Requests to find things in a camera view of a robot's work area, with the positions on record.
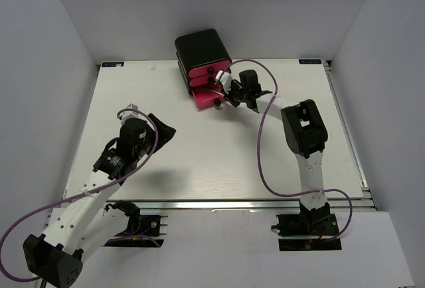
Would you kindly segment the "silver wrench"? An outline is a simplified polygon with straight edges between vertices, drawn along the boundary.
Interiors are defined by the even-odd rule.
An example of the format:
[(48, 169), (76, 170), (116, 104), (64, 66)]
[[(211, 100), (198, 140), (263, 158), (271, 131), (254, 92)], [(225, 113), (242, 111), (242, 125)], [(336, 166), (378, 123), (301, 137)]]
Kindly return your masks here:
[(223, 94), (220, 91), (217, 91), (217, 90), (214, 90), (214, 89), (211, 89), (211, 88), (209, 88), (208, 91), (211, 92), (212, 94), (218, 96), (218, 97), (223, 97)]

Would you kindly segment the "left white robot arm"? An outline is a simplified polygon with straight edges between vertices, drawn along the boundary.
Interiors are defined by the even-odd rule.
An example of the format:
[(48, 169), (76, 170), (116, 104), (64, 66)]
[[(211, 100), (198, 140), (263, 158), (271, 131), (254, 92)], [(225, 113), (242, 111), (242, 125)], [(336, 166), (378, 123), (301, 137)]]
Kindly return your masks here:
[(113, 236), (132, 237), (140, 229), (140, 209), (132, 202), (106, 201), (134, 174), (141, 159), (148, 159), (168, 143), (176, 130), (152, 113), (126, 109), (118, 115), (120, 133), (110, 140), (94, 163), (81, 198), (72, 200), (41, 235), (30, 235), (23, 251), (30, 272), (54, 287), (71, 287), (83, 263)]

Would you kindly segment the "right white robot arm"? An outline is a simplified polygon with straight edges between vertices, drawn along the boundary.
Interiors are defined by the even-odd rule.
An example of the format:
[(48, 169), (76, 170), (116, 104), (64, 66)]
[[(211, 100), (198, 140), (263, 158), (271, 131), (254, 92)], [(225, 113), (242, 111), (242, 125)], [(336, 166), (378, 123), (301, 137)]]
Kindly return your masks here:
[[(292, 103), (277, 97), (276, 92), (263, 90), (254, 70), (245, 70), (236, 80), (230, 72), (220, 71), (215, 82), (221, 87), (221, 94), (234, 107), (246, 104), (248, 109), (259, 113), (262, 118), (256, 142), (258, 172), (264, 187), (271, 194), (281, 197), (299, 197), (301, 210), (307, 213), (299, 218), (301, 229), (315, 234), (324, 225), (321, 214), (329, 212), (329, 203), (325, 195), (322, 171), (322, 158), (328, 133), (319, 110), (313, 100)], [(266, 182), (260, 158), (262, 130), (266, 116), (282, 122), (285, 141), (295, 155), (301, 191), (294, 194), (282, 194), (272, 190)]]

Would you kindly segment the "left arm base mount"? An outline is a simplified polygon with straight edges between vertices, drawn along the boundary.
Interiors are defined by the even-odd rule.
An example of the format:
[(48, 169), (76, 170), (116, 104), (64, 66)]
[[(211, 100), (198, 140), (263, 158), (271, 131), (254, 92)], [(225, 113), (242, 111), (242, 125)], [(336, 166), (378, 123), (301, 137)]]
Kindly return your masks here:
[(104, 246), (115, 248), (160, 248), (167, 234), (168, 216), (141, 212), (140, 209), (130, 208), (131, 205), (135, 206), (134, 203), (129, 202), (106, 205), (104, 214), (115, 209), (122, 212), (131, 212), (132, 215), (130, 217), (126, 216), (128, 219), (127, 228), (108, 240)]

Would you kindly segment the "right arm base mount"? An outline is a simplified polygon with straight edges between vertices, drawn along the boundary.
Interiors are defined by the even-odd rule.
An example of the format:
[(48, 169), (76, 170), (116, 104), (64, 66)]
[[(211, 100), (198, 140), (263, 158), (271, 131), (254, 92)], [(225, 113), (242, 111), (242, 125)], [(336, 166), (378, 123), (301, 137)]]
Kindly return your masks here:
[(280, 214), (270, 229), (278, 235), (281, 252), (320, 252), (341, 251), (339, 238), (331, 240), (339, 233), (334, 214), (314, 224), (308, 224), (301, 214)]

